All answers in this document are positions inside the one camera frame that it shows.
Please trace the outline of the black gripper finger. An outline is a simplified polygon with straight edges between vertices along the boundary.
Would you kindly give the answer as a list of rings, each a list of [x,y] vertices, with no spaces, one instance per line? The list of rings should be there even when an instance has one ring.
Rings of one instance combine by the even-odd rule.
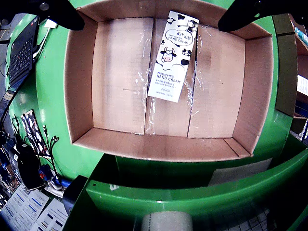
[[[70,30],[84,28],[84,19],[68,0],[32,0],[31,10],[41,19],[50,19]]]
[[[299,25],[308,25],[306,0],[235,0],[218,21],[218,29],[231,32],[263,17],[289,13]]]

